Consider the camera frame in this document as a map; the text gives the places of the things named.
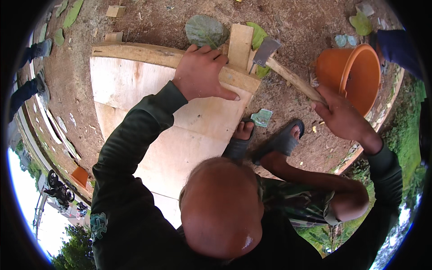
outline hammer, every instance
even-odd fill
[[[276,73],[278,73],[284,79],[286,79],[288,82],[290,82],[292,85],[294,85],[308,98],[313,101],[319,101],[327,105],[325,99],[320,95],[320,93],[318,93],[317,90],[315,90],[315,88],[313,88],[310,84],[302,80],[297,74],[290,71],[281,63],[271,57],[271,54],[275,52],[280,46],[282,46],[282,44],[276,39],[273,39],[271,37],[264,38],[263,43],[261,43],[261,46],[258,48],[258,51],[255,54],[254,59],[252,60],[252,68],[249,71],[249,74],[254,68],[254,64],[258,64],[262,67],[265,67],[267,65],[268,67],[276,71]]]

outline shirt logo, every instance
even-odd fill
[[[92,231],[93,241],[102,239],[102,232],[107,232],[108,219],[104,212],[90,215],[90,230]]]

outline dirt ground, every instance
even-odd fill
[[[54,117],[60,116],[65,122],[68,130],[66,136],[82,157],[76,162],[89,173],[92,180],[91,169],[97,162],[104,140],[93,104],[89,58],[91,45],[103,42],[105,33],[123,32],[123,41],[185,50],[190,44],[184,25],[193,15],[211,16],[228,28],[233,23],[245,24],[252,21],[263,27],[270,36],[281,39],[283,46],[275,58],[302,79],[309,81],[309,63],[324,49],[337,47],[335,35],[353,35],[360,42],[368,42],[356,34],[348,21],[350,15],[355,15],[355,4],[358,2],[360,0],[85,0],[76,21],[71,27],[64,29],[64,44],[60,47],[53,44],[49,57],[34,59],[35,72],[43,66],[51,93],[49,109]],[[62,27],[73,1],[56,18],[54,5],[59,3],[61,0],[55,1],[49,9],[53,16],[48,22],[46,38],[53,38],[57,29]],[[125,15],[121,18],[106,17],[108,5],[126,6]],[[378,25],[378,17],[385,19],[392,29],[400,28],[385,4],[377,0],[371,1],[371,5],[375,14],[369,18],[375,31],[382,29]],[[280,22],[275,19],[275,15],[280,17]],[[45,22],[43,19],[37,25],[34,41],[38,40],[40,28]],[[30,77],[28,64],[19,75],[21,83],[25,82],[26,75]],[[391,95],[393,77],[394,65],[389,64],[387,75],[382,77],[383,87],[373,111],[379,111],[380,106],[386,105],[385,101]],[[64,177],[68,178],[67,174],[76,168],[76,164],[63,153],[62,145],[57,145],[52,140],[39,110],[35,112],[33,109],[34,102],[33,97],[26,102],[26,106],[35,131],[39,139],[47,144],[47,154],[63,169]],[[267,128],[257,127],[250,150],[257,148],[294,118],[302,119],[306,129],[300,145],[288,160],[295,167],[329,172],[347,156],[354,144],[336,138],[325,124],[320,125],[322,120],[309,107],[308,99],[293,86],[288,87],[285,80],[275,72],[263,78],[245,115],[250,116],[261,108],[272,110],[273,115]],[[70,114],[73,115],[76,126],[70,120]],[[316,127],[316,133],[312,131],[312,126]],[[262,176],[269,177],[267,171],[256,169]],[[87,190],[82,193],[91,199],[92,186],[88,184]]]

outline hand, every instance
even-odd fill
[[[311,107],[323,118],[334,135],[359,142],[367,154],[376,154],[381,150],[381,138],[348,99],[323,85],[318,86],[317,91],[327,101],[329,108],[317,101]]]
[[[172,82],[187,101],[207,97],[239,101],[240,96],[219,82],[219,72],[227,63],[228,57],[220,51],[192,44],[178,63]]]

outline sky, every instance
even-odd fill
[[[29,172],[21,171],[18,155],[10,148],[8,149],[7,155],[12,182],[18,203],[21,207],[21,212],[30,230],[34,233],[33,219],[35,217],[35,207],[40,194],[36,190],[35,180],[31,178]],[[47,257],[47,252],[53,256],[58,255],[61,246],[63,246],[62,238],[67,242],[68,237],[64,234],[64,227],[68,224],[70,223],[67,218],[59,214],[57,209],[53,208],[48,203],[45,204],[41,224],[39,226],[38,243]]]

